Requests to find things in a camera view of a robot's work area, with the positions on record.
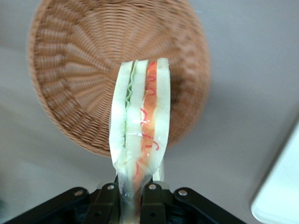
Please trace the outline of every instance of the plastic wrap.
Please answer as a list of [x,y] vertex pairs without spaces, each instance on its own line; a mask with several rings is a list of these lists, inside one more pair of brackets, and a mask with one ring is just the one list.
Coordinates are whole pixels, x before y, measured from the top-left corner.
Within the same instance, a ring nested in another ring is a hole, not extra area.
[[137,224],[144,185],[164,179],[170,122],[168,60],[122,63],[111,108],[109,144],[121,193],[122,224]]

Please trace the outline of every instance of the metal screw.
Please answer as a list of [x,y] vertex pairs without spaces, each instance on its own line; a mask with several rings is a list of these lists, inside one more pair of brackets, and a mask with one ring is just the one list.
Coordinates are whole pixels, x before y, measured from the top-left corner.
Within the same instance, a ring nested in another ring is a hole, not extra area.
[[80,196],[83,194],[83,190],[78,190],[74,193],[75,196]]
[[188,193],[185,190],[179,190],[178,194],[181,195],[181,196],[186,196]]
[[151,184],[151,185],[149,185],[149,189],[151,189],[151,190],[155,190],[155,189],[157,189],[157,186],[154,185],[154,184]]
[[108,189],[108,190],[112,190],[112,189],[114,189],[114,185],[112,185],[112,184],[109,185],[109,186],[107,187],[107,189]]

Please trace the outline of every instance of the white object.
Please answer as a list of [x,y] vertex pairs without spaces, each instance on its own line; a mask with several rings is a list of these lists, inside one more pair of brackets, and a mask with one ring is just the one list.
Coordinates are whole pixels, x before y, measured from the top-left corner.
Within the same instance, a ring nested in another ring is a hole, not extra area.
[[251,211],[264,224],[299,223],[299,121],[254,199]]

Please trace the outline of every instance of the wicker basket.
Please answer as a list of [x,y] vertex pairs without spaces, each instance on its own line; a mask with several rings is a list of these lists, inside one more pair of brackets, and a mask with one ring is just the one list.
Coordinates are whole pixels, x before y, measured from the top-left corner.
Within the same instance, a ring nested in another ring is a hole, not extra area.
[[210,84],[206,40],[185,0],[42,0],[28,57],[37,95],[55,124],[80,146],[107,157],[121,62],[169,59],[168,146],[196,123]]

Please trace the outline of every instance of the white surface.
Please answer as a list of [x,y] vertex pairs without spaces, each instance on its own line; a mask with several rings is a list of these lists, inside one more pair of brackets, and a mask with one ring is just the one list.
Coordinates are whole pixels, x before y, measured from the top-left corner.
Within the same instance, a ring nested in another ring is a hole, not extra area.
[[299,122],[254,200],[253,215],[265,224],[299,223]]
[[[0,222],[75,186],[111,180],[110,159],[65,137],[33,91],[25,44],[39,0],[0,0]],[[212,59],[200,122],[166,152],[165,181],[249,224],[250,203],[299,112],[299,1],[193,0]]]

